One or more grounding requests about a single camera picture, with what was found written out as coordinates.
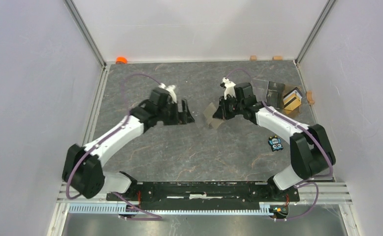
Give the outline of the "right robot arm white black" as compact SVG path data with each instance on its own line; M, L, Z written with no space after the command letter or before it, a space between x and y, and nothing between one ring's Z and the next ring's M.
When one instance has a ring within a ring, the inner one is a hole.
M319 124L307 125L297 122L257 101L250 83L235 84L223 78L220 86L224 94L219 98L219 106L213 118L228 120L238 115L253 124L266 128L278 135L290 147L290 165L269 180L267 195L274 201L281 200L290 187L301 186L315 177L333 175L336 158L326 130Z

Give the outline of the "olive card holder wallet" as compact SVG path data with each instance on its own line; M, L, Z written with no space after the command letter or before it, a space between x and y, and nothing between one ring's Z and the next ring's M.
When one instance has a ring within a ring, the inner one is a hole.
M205 117L207 125L215 130L218 129L225 122L225 120L223 119L213 117L216 110L217 108L215 107L214 103L210 103L203 111L203 115Z

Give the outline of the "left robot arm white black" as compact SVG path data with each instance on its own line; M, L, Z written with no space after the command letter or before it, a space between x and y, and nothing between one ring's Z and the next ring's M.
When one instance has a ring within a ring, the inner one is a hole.
M145 134L162 122L163 125L184 125L194 122L186 99L177 99L175 86L155 87L143 100L113 128L99 138L81 146L69 147L62 179L66 182L68 199L83 196L90 199L101 191L116 192L125 200L137 195L137 186L129 175L103 170L110 158L130 141Z

